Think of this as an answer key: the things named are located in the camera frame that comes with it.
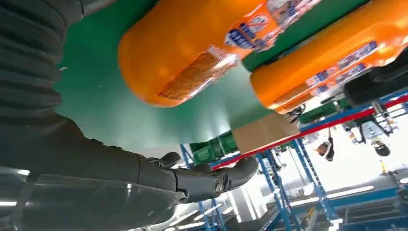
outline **robotic arm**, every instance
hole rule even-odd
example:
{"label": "robotic arm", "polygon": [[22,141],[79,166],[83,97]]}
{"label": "robotic arm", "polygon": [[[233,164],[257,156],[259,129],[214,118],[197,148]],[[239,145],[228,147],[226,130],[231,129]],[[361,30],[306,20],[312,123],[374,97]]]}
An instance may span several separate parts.
{"label": "robotic arm", "polygon": [[[49,188],[44,186],[37,191],[42,192],[36,196],[40,204],[39,207],[34,206],[37,210],[25,212],[23,216],[11,212],[0,219],[0,230],[67,227],[70,230],[125,230],[147,226],[172,216],[171,208],[177,201],[164,196],[166,192],[181,193],[183,196],[178,201],[181,203],[215,198],[246,183],[256,173],[258,164],[253,158],[243,159],[233,168],[214,172],[161,168],[140,154],[107,147],[99,141],[85,138],[74,121],[54,112],[61,102],[60,95],[52,88],[61,76],[55,65],[63,57],[69,26],[111,2],[0,1],[0,166],[29,170],[27,182],[36,182],[45,174],[135,184],[163,193],[129,191],[124,200],[127,207],[121,213],[103,209],[73,211],[81,216],[66,216],[64,227],[60,227],[61,224],[52,223],[51,218],[30,218],[30,215],[35,217],[35,214],[39,214],[38,210],[53,211],[45,206]],[[24,196],[24,192],[30,191],[27,187],[22,186],[22,195],[11,196],[17,197],[18,201],[14,209],[27,207]],[[66,188],[57,191],[59,195],[70,192]],[[101,192],[104,190],[99,190],[97,195],[101,195]],[[101,198],[107,203],[115,197]],[[98,207],[99,203],[93,202],[92,206]],[[0,217],[4,214],[8,213],[0,211]]]}

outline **shelving unit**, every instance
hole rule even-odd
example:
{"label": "shelving unit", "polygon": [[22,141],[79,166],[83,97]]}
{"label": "shelving unit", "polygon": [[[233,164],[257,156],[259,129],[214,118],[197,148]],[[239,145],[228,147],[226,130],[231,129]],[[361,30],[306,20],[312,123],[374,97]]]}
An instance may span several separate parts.
{"label": "shelving unit", "polygon": [[[386,108],[395,106],[397,104],[401,104],[407,113],[408,104],[406,103],[406,101],[408,101],[408,90],[396,92],[392,95],[384,97],[379,100],[379,103],[383,104]],[[305,149],[305,146],[303,145],[301,138],[307,134],[311,134],[319,130],[329,128],[337,124],[347,122],[349,120],[354,120],[357,118],[368,116],[373,113],[374,113],[374,109],[371,107],[371,105],[365,105],[359,108],[354,108],[354,109],[350,109],[347,111],[343,111],[336,115],[330,116],[318,123],[315,123],[315,124],[312,124],[312,125],[309,125],[303,128],[299,134],[296,134],[284,140],[275,142],[267,147],[263,147],[255,151],[251,151],[249,153],[236,154],[234,156],[231,156],[231,157],[219,160],[219,161],[215,161],[213,163],[210,163],[210,166],[213,169],[218,169],[220,167],[232,164],[240,160],[241,158],[252,156],[252,155],[256,156],[262,168],[263,174],[265,175],[268,186],[270,190],[274,193],[273,196],[274,196],[275,203],[279,211],[279,216],[275,217],[275,219],[281,218],[283,220],[286,226],[285,227],[286,231],[292,231],[292,230],[301,231],[304,229],[303,227],[301,227],[299,220],[296,218],[296,215],[290,206],[290,201],[286,195],[285,189],[283,188],[283,184],[282,184],[281,178],[278,173],[277,163],[271,152],[271,149],[273,149],[274,147],[290,142],[291,146],[296,151],[296,154],[302,163],[303,169],[308,179],[310,180],[311,183],[314,184],[315,193],[317,197],[319,198],[319,202],[323,208],[323,212],[327,220],[337,230],[342,231],[343,228],[341,225],[341,219],[339,219],[339,216],[337,215],[336,210],[334,209],[330,200],[327,198],[327,193],[320,182],[318,173],[313,167],[312,161]],[[181,146],[181,149],[183,151],[184,159],[188,160],[189,158],[188,152],[185,150],[183,146]],[[261,153],[264,153],[264,155],[267,157],[268,161],[270,162],[271,169],[273,171],[273,175],[275,176],[275,180],[271,179],[268,173],[267,167],[265,166],[265,163],[263,162]],[[217,211],[217,216],[219,216],[220,219],[222,220],[222,217],[219,211]],[[272,230],[270,229],[270,227],[272,227],[273,223],[274,223],[273,221],[270,221],[269,225],[267,225],[263,230]],[[211,225],[209,224],[208,220],[205,221],[205,225],[206,227],[208,227],[206,228],[206,230],[211,231]],[[223,228],[222,230],[225,230],[225,226],[223,224],[221,225],[221,227]]]}

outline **cable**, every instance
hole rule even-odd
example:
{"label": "cable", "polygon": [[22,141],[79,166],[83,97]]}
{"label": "cable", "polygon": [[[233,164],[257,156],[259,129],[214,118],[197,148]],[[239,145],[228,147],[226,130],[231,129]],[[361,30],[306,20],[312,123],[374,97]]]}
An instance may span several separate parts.
{"label": "cable", "polygon": [[302,113],[305,112],[305,109],[306,105],[302,104],[299,107],[288,112],[287,115],[289,116],[289,118],[292,117],[292,120],[289,123],[294,123],[302,115]]}

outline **blue steel frame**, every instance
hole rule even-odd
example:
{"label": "blue steel frame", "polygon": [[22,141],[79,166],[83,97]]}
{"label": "blue steel frame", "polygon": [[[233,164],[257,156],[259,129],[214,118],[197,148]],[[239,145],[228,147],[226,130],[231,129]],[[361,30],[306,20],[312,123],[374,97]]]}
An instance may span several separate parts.
{"label": "blue steel frame", "polygon": [[[399,92],[393,93],[391,95],[388,95],[388,96],[380,99],[379,103],[383,104],[383,103],[386,103],[386,102],[392,100],[393,98],[405,96],[407,94],[408,94],[408,90],[399,91]],[[334,116],[331,116],[331,117],[328,117],[328,118],[326,118],[326,119],[324,119],[324,120],[322,120],[322,121],[320,121],[318,123],[315,123],[315,124],[309,125],[307,127],[304,127],[304,128],[301,129],[301,131],[303,132],[303,131],[306,131],[306,130],[309,130],[309,129],[312,129],[312,128],[316,128],[316,127],[322,126],[324,124],[330,123],[332,121],[341,119],[343,117],[359,113],[359,112],[361,112],[363,110],[366,110],[369,107],[370,107],[370,105],[364,105],[362,107],[353,108],[353,109],[347,110],[345,112],[338,113],[338,114],[336,114]],[[402,103],[402,107],[403,107],[403,109],[405,109],[406,113],[408,113],[408,103]],[[319,201],[320,201],[320,203],[321,203],[321,205],[323,207],[323,211],[325,212],[325,215],[326,215],[328,221],[333,221],[333,220],[338,219],[338,215],[335,212],[334,207],[331,205],[330,200],[327,198],[326,191],[324,190],[323,186],[321,185],[319,177],[317,176],[317,173],[316,173],[316,171],[315,171],[315,169],[314,169],[314,167],[312,165],[312,162],[311,162],[311,160],[310,160],[310,158],[309,158],[309,156],[308,156],[308,154],[307,154],[307,152],[305,150],[305,147],[304,147],[304,145],[302,143],[302,140],[301,139],[294,140],[294,141],[292,141],[292,144],[294,146],[294,149],[296,150],[297,155],[299,156],[299,158],[301,160],[302,166],[303,166],[303,168],[304,168],[304,170],[306,172],[307,177],[309,178],[310,182],[312,182],[314,184],[314,189],[315,189],[316,195],[319,197]],[[189,167],[188,157],[190,157],[193,161],[194,161],[194,159],[188,153],[188,151],[184,148],[183,145],[180,145],[180,147],[181,147],[181,150],[182,150],[182,153],[183,153],[184,160],[186,162],[186,166]],[[210,163],[210,166],[211,167],[217,166],[217,165],[219,165],[221,163],[224,163],[224,162],[229,161],[231,159],[235,159],[236,157],[239,157],[239,156],[240,156],[240,154],[237,154],[237,155],[225,158],[223,160],[215,161],[213,163]],[[278,188],[280,189],[280,192],[284,193],[283,185],[281,183],[281,178],[277,174],[276,162],[274,162],[273,156],[271,155],[271,152],[269,150],[267,150],[267,156],[268,156],[268,160],[271,163],[272,170],[274,171],[274,174],[276,174],[276,176],[278,176],[278,182],[279,182]],[[256,154],[256,157],[258,158],[259,164],[261,165],[262,171],[264,172],[264,175],[265,175],[265,178],[267,180],[268,186],[270,187],[272,192],[274,192],[275,191],[274,184],[272,183],[272,181],[270,179],[270,176],[268,174],[268,170],[267,170],[267,168],[266,168],[266,166],[265,166],[265,164],[264,164],[264,162],[262,160],[261,154],[259,154],[259,153]],[[282,203],[283,203],[283,205],[282,205],[279,198],[278,198],[278,196],[274,193],[274,198],[275,198],[275,201],[276,201],[276,205],[277,205],[278,210],[280,212],[279,217],[283,218],[283,221],[284,221],[284,223],[286,225],[286,231],[291,231],[292,228],[291,228],[290,217],[295,217],[295,215],[294,215],[294,212],[293,212],[292,208],[290,208],[290,204],[289,204],[289,201],[288,201],[288,198],[287,198],[286,194],[282,195],[282,193],[281,193],[281,197],[287,202],[286,204],[287,204],[287,206],[289,206],[289,208],[287,206],[285,206],[284,200],[282,200]],[[219,208],[217,209],[217,213],[218,213],[219,218],[221,220],[222,217],[220,215]],[[297,227],[297,229],[301,230],[301,229],[299,229],[300,226],[298,226],[298,220],[295,218],[293,221],[295,221],[295,226]],[[207,228],[206,230],[210,231],[211,226],[207,225],[207,224],[209,224],[208,221],[205,221],[205,222],[206,222],[206,227],[209,227],[209,229]]]}
{"label": "blue steel frame", "polygon": [[[190,153],[187,151],[187,149],[184,147],[183,144],[180,144],[180,149],[181,149],[181,153],[183,155],[184,163],[186,164],[186,168],[190,169],[189,157],[190,157],[190,159],[193,160],[193,162],[194,162],[194,159],[192,158],[192,156],[190,155]],[[215,199],[211,200],[211,206],[216,206]],[[198,202],[198,207],[200,209],[200,213],[204,215],[205,209],[204,209],[203,203],[201,201]],[[217,214],[221,230],[222,231],[227,231],[227,228],[225,227],[225,224],[224,224],[224,219],[222,218],[221,210],[219,208],[217,208],[217,209],[215,209],[215,211],[216,211],[215,213],[214,213],[214,211],[212,211],[212,224],[209,222],[207,215],[203,216],[205,231],[213,231],[214,230],[213,228],[216,226],[215,214]]]}
{"label": "blue steel frame", "polygon": [[302,163],[303,169],[305,170],[307,177],[309,178],[309,181],[314,185],[315,193],[319,198],[319,201],[321,203],[321,206],[323,207],[323,211],[327,217],[327,220],[330,223],[337,220],[339,216],[337,215],[336,211],[334,210],[334,207],[330,203],[330,200],[327,198],[327,193],[324,190],[323,185],[321,184],[320,179],[313,167],[312,161],[310,160],[309,155],[307,154],[302,139],[292,141],[292,145],[296,150],[296,153],[300,159],[300,162]]}
{"label": "blue steel frame", "polygon": [[279,176],[278,164],[276,163],[276,160],[273,157],[272,152],[270,150],[266,150],[264,153],[265,153],[265,155],[267,156],[267,158],[268,158],[268,160],[270,162],[273,174],[276,176],[276,181],[278,183],[277,187],[280,189],[280,196],[282,198],[283,207],[285,207],[287,209],[289,217],[292,219],[292,222],[295,224],[296,229],[298,231],[301,231],[302,228],[300,227],[299,220],[297,219],[295,213],[292,210],[292,206],[291,206],[290,201],[288,199],[288,195],[286,194],[285,188],[283,187],[283,184],[282,184],[282,178]]}
{"label": "blue steel frame", "polygon": [[256,157],[258,159],[259,164],[261,165],[262,172],[264,173],[265,178],[267,179],[268,186],[273,193],[273,197],[275,198],[276,206],[278,207],[279,213],[281,214],[283,218],[283,223],[285,223],[286,231],[292,231],[291,222],[289,220],[289,214],[287,213],[286,208],[282,206],[279,200],[279,197],[275,193],[275,186],[273,186],[272,180],[269,177],[269,173],[268,173],[267,167],[265,166],[264,160],[262,159],[262,155],[256,154]]}

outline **robotic hand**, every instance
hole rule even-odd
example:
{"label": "robotic hand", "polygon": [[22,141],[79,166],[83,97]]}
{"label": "robotic hand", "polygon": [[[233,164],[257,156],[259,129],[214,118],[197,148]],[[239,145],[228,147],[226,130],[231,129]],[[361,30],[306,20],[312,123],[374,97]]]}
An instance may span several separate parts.
{"label": "robotic hand", "polygon": [[110,2],[0,1],[0,199],[10,203],[0,208],[0,231],[144,227],[171,218],[177,203],[215,198],[257,171],[253,158],[216,171],[158,166],[85,138],[54,112],[61,102],[55,65],[69,26]]}

